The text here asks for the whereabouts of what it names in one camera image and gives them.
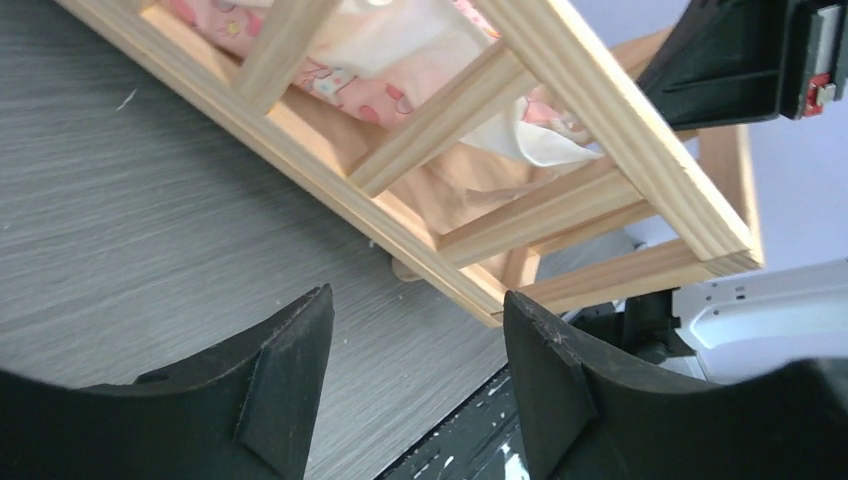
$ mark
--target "wooden frame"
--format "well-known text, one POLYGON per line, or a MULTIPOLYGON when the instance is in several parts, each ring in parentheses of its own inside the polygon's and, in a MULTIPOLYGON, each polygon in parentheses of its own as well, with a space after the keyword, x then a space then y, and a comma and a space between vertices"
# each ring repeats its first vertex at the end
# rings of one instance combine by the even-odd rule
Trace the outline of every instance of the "wooden frame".
POLYGON ((668 31, 610 52, 566 1, 477 0, 502 40, 387 134, 287 89, 335 0, 275 3, 243 65, 155 1, 57 2, 487 325, 507 289, 566 310, 762 266, 745 127, 698 132, 699 165, 628 77, 668 31), (486 197, 546 172, 456 141, 539 84, 609 156, 486 197), (541 255, 655 214, 679 240, 535 283, 541 255))

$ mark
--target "wooden box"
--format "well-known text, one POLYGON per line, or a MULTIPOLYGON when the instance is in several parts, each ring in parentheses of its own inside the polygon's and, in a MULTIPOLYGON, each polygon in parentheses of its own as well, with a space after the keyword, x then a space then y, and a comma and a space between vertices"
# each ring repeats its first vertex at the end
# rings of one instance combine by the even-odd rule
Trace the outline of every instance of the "wooden box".
POLYGON ((565 311, 763 264, 745 127, 675 135, 628 76, 667 31, 611 52, 565 0, 477 0, 501 39, 388 133, 288 88, 336 0, 276 2, 243 63, 155 0, 57 2, 487 325, 508 289, 565 311), (539 84, 607 156, 498 198, 547 172, 457 140, 539 84), (535 281, 541 255, 657 214, 678 240, 535 281))

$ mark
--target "wall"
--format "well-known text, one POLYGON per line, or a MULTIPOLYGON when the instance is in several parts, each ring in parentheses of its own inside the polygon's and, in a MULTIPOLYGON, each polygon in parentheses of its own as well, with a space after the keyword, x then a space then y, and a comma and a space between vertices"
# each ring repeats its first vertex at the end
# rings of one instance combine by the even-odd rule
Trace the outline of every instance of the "wall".
MULTIPOLYGON (((607 45, 677 21, 685 0, 572 0, 607 45)), ((751 127, 754 174, 769 271, 811 265, 848 252, 848 100, 825 115, 799 122, 778 119, 751 127)), ((676 235, 662 219, 629 227, 657 244, 676 235)))

